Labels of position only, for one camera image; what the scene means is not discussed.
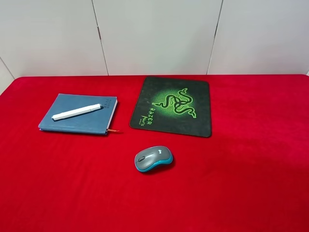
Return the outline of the grey blue computer mouse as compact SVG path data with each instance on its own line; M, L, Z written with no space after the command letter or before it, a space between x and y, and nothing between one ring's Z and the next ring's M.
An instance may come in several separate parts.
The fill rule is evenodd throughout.
M172 152L166 146L153 146L140 151L134 159L136 169L148 172L161 165L169 165L173 162Z

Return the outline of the white pen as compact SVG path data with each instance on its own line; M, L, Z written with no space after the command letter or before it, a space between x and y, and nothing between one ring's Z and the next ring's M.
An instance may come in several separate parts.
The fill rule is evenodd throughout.
M81 107L81 108L78 108L78 109L73 109L73 110L70 110L70 111L66 111L66 112L62 112L62 113L53 115L51 117L51 119L53 121L58 121L58 120L62 120L62 119L66 119L66 118L90 113L90 112L93 112L93 111L96 111L96 110L99 110L99 109L101 109L100 104L89 105L89 106L85 106L85 107Z

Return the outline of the blue hardcover notebook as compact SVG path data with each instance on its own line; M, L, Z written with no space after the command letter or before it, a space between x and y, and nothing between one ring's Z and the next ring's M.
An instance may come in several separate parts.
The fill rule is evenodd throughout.
M38 127L42 131L106 135L117 103L117 98L111 96L58 94ZM53 115L94 104L100 104L101 109L58 121L51 119Z

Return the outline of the black green Razer mousepad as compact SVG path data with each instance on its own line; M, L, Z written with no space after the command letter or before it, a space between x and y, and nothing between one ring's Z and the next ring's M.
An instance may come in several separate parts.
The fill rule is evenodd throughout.
M209 83L146 77L129 125L135 129L210 137Z

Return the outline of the red velvet tablecloth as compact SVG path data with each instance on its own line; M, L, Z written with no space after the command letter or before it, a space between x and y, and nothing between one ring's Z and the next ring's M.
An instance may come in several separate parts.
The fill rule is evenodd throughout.
M3 232L306 232L309 78L196 76L212 135L129 126L143 76L20 77L0 96ZM106 136L43 132L59 93L116 96ZM166 146L169 165L135 156Z

